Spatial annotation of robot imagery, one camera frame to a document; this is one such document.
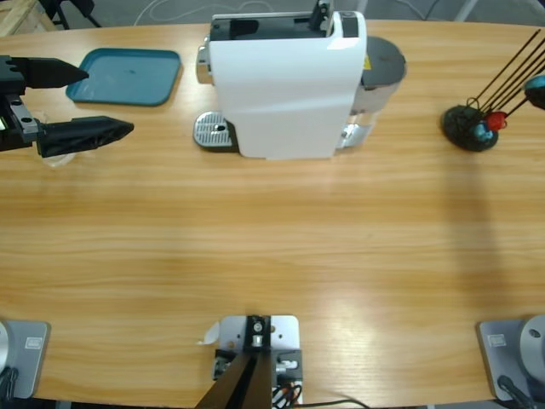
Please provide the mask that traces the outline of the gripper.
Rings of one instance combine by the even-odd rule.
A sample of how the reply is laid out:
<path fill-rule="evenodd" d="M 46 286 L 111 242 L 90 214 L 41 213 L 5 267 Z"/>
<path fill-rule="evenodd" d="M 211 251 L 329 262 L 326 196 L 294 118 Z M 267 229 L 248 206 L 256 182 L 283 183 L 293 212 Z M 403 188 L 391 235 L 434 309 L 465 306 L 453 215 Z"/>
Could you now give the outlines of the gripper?
<path fill-rule="evenodd" d="M 27 88 L 62 88 L 88 77 L 86 71 L 63 60 L 2 55 L 1 151 L 30 147 L 36 139 L 37 121 L 21 99 Z M 43 158 L 50 158 L 95 150 L 120 141 L 134 127 L 132 123 L 106 116 L 41 124 L 37 151 Z"/>

